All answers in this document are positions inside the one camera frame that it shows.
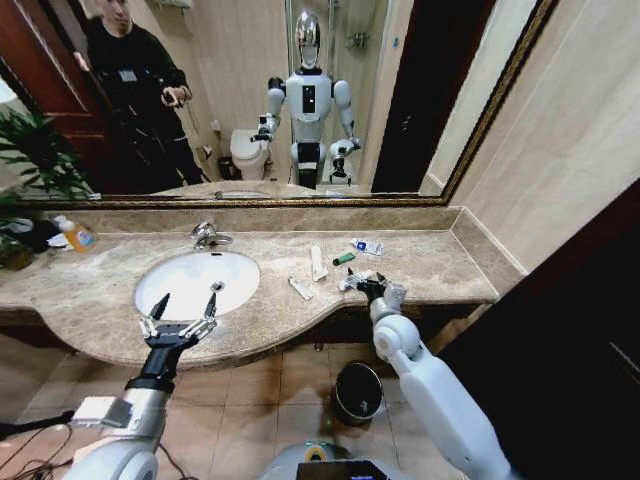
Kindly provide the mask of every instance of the dark wooden door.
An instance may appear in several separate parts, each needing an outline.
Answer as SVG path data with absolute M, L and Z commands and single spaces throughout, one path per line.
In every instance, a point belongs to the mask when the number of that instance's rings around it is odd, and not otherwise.
M 136 193 L 110 112 L 43 5 L 37 0 L 3 2 L 0 73 L 31 111 L 54 118 L 80 155 L 95 191 Z
M 638 477 L 639 246 L 636 181 L 440 353 L 524 478 Z
M 374 193 L 420 189 L 494 4 L 415 1 Z

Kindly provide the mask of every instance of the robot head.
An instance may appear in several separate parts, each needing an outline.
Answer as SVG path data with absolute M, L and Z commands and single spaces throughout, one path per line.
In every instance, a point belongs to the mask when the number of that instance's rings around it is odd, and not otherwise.
M 316 67 L 320 53 L 320 22 L 315 13 L 303 10 L 296 22 L 296 42 L 302 68 L 311 70 Z

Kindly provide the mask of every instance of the marble countertop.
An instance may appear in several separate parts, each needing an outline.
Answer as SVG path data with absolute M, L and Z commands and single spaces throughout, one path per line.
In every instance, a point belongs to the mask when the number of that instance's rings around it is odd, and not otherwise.
M 366 305 L 360 292 L 341 292 L 347 266 L 373 270 L 407 286 L 408 303 L 488 303 L 498 294 L 450 231 L 238 232 L 215 247 L 256 261 L 260 285 L 241 307 L 217 317 L 218 326 L 186 351 L 181 368 L 248 363 L 290 342 L 330 313 Z M 345 265 L 332 259 L 354 251 L 352 237 L 384 244 L 384 255 L 357 254 Z M 319 245 L 329 275 L 311 280 L 312 245 Z M 184 233 L 102 234 L 88 254 L 48 252 L 19 272 L 0 274 L 0 312 L 33 308 L 64 342 L 105 362 L 139 366 L 148 348 L 133 302 L 137 283 L 155 265 L 189 253 Z M 288 284 L 294 275 L 314 297 L 305 301 Z
M 231 195 L 235 193 L 238 195 L 238 198 L 242 198 L 243 196 L 251 198 L 253 196 L 251 195 L 252 193 L 275 198 L 318 196 L 318 192 L 310 188 L 288 183 L 270 182 L 268 180 L 221 180 L 219 182 L 205 182 L 197 185 L 173 188 L 171 190 L 154 193 L 153 195 L 213 198 L 216 192 L 226 192 Z

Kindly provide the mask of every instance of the mirror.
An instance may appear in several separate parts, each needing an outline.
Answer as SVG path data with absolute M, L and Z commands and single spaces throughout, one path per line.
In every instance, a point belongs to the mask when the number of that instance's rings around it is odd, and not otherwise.
M 472 156 L 470 139 L 490 125 L 483 115 L 496 85 L 515 79 L 505 80 L 505 65 L 539 8 L 39 3 L 13 2 L 7 21 L 14 36 L 38 32 L 39 46 L 12 53 L 0 39 L 10 67 L 0 68 L 0 188 L 23 200 L 149 202 L 446 201 Z M 49 143 L 32 158 L 24 139 L 36 134 Z M 43 152 L 65 142 L 51 167 Z

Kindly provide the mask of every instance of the mirror frame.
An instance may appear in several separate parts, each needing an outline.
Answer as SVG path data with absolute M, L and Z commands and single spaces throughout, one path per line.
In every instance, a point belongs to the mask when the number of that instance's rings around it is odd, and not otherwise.
M 538 0 L 491 92 L 440 196 L 418 193 L 362 194 L 353 197 L 263 198 L 215 200 L 160 195 L 102 195 L 99 200 L 18 200 L 29 210 L 208 209 L 256 207 L 442 207 L 449 204 L 473 158 L 500 112 L 558 0 Z

